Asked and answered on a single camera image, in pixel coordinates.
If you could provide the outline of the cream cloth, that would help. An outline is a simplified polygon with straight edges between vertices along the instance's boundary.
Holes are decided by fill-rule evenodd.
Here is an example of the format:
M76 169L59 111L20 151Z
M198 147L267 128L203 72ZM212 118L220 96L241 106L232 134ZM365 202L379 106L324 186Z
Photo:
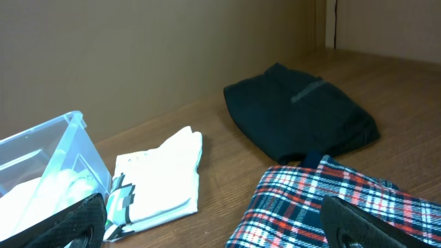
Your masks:
M99 184L86 169L64 169L21 183L1 197L1 239L5 240L70 205L97 193Z

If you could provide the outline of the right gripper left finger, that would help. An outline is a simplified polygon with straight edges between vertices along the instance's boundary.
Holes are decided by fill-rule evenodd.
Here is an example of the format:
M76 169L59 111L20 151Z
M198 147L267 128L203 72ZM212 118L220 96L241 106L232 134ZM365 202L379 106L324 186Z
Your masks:
M1 248L100 248L107 212L103 196L92 194L1 242Z

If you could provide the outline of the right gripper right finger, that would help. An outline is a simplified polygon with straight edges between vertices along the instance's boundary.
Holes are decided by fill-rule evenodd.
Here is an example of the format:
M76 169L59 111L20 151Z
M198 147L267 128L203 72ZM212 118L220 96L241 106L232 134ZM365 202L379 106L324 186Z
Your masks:
M330 247L433 247L337 196L323 198L320 221Z

